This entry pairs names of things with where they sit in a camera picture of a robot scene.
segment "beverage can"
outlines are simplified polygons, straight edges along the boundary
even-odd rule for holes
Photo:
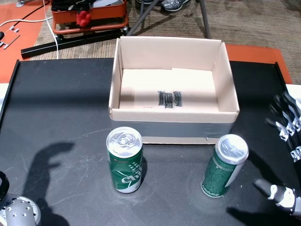
[[[114,188],[121,193],[136,191],[141,184],[143,142],[140,133],[119,127],[107,137],[108,160]]]
[[[223,196],[249,156],[249,149],[238,135],[227,134],[215,144],[201,188],[210,197]]]

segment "gray duct tape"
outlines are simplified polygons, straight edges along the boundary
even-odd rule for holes
[[[233,123],[188,123],[155,121],[112,121],[112,128],[132,127],[143,137],[208,137],[229,134]]]

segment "orange mat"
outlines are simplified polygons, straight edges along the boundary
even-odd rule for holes
[[[16,4],[0,6],[0,24],[13,19],[22,19],[38,7],[43,5],[43,1],[30,1],[24,6],[17,8]],[[26,18],[26,20],[42,20],[45,18],[44,9],[41,8]],[[5,32],[16,22],[11,22],[0,27],[0,31]],[[20,22],[15,28],[19,28],[20,37],[15,40],[6,50],[0,48],[0,83],[7,83],[10,80],[16,60],[21,57],[21,49],[32,47],[39,35],[42,22],[25,23]]]
[[[276,48],[259,46],[242,46],[226,44],[229,60],[255,63],[274,64],[278,63],[282,76],[286,84],[292,84],[292,79],[288,73],[281,51]]]

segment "can lid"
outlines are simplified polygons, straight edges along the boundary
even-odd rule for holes
[[[215,144],[217,156],[232,165],[243,163],[249,156],[249,148],[243,138],[235,134],[222,136]]]
[[[111,131],[107,137],[109,152],[119,158],[130,158],[142,148],[140,133],[130,127],[119,127]]]

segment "white cable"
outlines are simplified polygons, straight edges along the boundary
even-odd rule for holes
[[[50,20],[52,19],[52,17],[49,17],[47,19],[43,19],[43,20],[21,20],[21,19],[16,19],[16,20],[8,20],[8,21],[5,21],[4,23],[0,24],[0,27],[3,26],[4,24],[7,24],[7,23],[10,23],[10,22],[28,22],[28,23],[37,23],[37,22],[43,22],[43,21],[46,21],[46,20]]]
[[[47,20],[46,7],[45,7],[45,0],[43,0],[43,5],[44,5],[45,20],[46,20],[47,25],[48,25],[48,28],[49,28],[49,30],[50,30],[50,32],[51,32],[51,34],[52,34],[52,37],[53,37],[53,39],[55,40],[55,44],[56,44],[56,58],[57,58],[57,60],[58,60],[58,59],[59,59],[59,56],[58,56],[58,44],[57,44],[57,40],[56,40],[55,34],[53,33],[53,31],[52,31],[52,29],[51,29],[51,27],[50,27],[50,24],[49,24],[49,22],[48,22],[48,20]]]

